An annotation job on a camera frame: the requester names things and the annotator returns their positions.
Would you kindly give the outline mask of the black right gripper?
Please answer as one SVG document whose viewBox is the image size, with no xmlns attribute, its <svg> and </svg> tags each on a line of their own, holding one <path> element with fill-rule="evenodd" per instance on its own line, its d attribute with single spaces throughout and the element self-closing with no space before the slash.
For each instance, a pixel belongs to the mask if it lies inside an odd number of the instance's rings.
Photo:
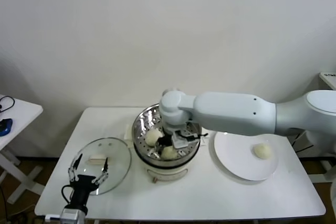
<svg viewBox="0 0 336 224">
<path fill-rule="evenodd" d="M 155 144 L 155 152 L 162 153 L 162 147 L 169 147 L 172 146 L 172 135 L 164 135 L 159 137 L 156 144 Z"/>
</svg>

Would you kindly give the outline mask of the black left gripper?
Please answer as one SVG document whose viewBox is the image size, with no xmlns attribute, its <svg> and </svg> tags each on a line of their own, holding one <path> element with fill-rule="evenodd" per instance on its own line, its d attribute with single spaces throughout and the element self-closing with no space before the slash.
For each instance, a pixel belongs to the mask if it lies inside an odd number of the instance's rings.
<svg viewBox="0 0 336 224">
<path fill-rule="evenodd" d="M 101 185 L 108 178 L 108 158 L 105 159 L 93 159 L 92 162 L 95 165 L 103 165 L 101 169 L 101 174 L 98 177 L 89 175 L 78 175 L 77 168 L 80 164 L 82 154 L 75 157 L 70 167 L 68 168 L 68 176 L 70 185 L 73 188 L 73 195 L 70 200 L 70 205 L 72 207 L 85 206 L 90 193 L 98 189 L 98 185 Z"/>
</svg>

